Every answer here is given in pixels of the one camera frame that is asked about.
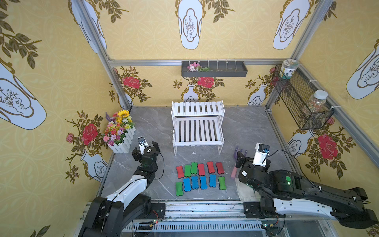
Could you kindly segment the blue eraser bottom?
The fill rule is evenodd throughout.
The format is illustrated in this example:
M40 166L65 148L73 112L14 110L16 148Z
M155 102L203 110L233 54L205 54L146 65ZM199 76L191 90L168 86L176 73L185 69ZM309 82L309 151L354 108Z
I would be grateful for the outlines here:
M191 188L194 190L199 189L199 179L198 176L191 177Z
M183 179L183 185L184 185L184 191L185 192L191 191L191 179L190 178L184 178Z
M201 176L200 177L200 188L202 190L207 190L208 185L207 185L207 177L206 176Z
M217 176L215 174L209 175L209 187L216 188Z

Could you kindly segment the green eraser top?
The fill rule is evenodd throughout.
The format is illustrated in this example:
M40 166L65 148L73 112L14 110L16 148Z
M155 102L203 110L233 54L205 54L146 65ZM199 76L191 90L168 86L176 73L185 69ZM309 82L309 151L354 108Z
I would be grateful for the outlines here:
M185 165L184 176L191 177L191 165Z
M191 163L190 173L194 175L198 174L198 163L196 162Z

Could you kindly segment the green eraser bottom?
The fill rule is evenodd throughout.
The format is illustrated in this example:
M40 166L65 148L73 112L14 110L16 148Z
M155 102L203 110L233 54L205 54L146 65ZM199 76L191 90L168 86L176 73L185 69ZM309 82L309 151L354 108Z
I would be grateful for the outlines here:
M226 180L225 180L225 177L223 177L223 176L219 176L219 177L218 177L218 181L219 181L219 190L226 190L227 187L226 187Z
M184 194L182 182L176 182L175 188L176 188L176 196L179 197L179 196L182 196Z

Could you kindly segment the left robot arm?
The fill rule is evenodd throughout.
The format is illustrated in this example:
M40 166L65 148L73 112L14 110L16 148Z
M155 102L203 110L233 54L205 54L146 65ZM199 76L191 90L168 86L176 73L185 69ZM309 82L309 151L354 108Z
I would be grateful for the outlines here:
M80 237L119 237L122 230L135 218L150 215L151 197L143 195L153 182L158 170L157 142L149 145L145 137L138 138L139 146L132 151L140 165L131 179L106 197L96 197L88 210L79 232Z

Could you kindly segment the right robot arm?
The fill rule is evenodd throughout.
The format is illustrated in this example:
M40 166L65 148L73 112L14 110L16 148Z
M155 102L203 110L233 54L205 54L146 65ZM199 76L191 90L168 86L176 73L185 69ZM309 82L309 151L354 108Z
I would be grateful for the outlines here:
M337 220L342 226L366 229L378 224L378 218L364 202L368 196L363 188L342 190L317 182L287 170L269 172L270 161L265 154L257 152L264 165L256 165L252 158L242 152L237 153L236 166L240 169L241 183L257 191L259 202L253 202L255 211L248 209L248 218L280 217L290 214L324 216Z

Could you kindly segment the green eraser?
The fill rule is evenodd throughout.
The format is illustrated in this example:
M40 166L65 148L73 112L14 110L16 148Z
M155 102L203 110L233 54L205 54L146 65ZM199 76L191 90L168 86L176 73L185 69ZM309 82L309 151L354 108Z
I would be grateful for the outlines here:
M191 165L185 165L184 176L191 177Z
M218 177L218 181L219 181L219 190L226 190L227 187L226 187L226 180L225 180L225 177L223 177L223 176L219 176L219 177Z
M198 163L196 162L191 163L190 173L194 175L198 174Z
M179 197L179 196L182 196L184 194L182 182L176 182L175 188L176 188L176 196Z

